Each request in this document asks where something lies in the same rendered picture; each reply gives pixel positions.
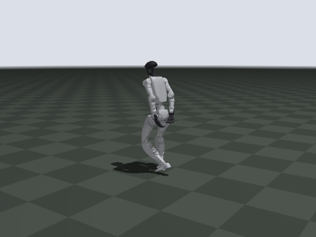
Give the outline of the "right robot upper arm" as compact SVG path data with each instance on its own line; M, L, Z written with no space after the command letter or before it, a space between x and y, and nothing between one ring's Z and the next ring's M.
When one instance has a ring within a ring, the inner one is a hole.
M174 97L174 93L171 89L171 87L168 84L168 80L166 78L163 78L165 82L166 91L168 92L167 96L169 99L172 99Z

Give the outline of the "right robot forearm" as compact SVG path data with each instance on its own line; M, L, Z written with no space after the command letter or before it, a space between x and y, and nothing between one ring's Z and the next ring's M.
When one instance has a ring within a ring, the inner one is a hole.
M170 113L173 113L173 110L174 110L174 102L175 102L174 97L173 97L172 99L169 99L168 101L169 101L169 112L170 112Z

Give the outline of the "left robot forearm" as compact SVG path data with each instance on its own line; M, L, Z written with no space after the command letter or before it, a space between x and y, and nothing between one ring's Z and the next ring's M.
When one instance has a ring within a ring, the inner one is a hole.
M150 106L150 110L151 110L151 117L154 118L154 114L157 115L155 103L151 102L151 99L149 96L148 96L148 102L149 102L149 106Z

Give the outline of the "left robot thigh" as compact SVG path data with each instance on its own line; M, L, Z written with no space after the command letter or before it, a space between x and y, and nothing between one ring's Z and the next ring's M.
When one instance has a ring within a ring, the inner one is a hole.
M157 115L158 117L158 115ZM148 143L148 145L151 147L152 144L150 141L148 141L148 138L151 134L151 131L153 129L153 125L155 125L155 120L151 117L151 115L148 115L145 119L145 122L143 124L143 127L142 127L142 133L141 133L141 141L142 141L142 144L144 142Z

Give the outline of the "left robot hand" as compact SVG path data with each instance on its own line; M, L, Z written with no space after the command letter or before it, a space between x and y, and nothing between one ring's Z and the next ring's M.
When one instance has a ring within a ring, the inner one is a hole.
M158 117L157 117L157 115L156 114L154 114L154 120L155 120L155 123L159 126L159 127L165 127L165 126L162 126L161 125L161 123L159 122L159 120L158 120Z

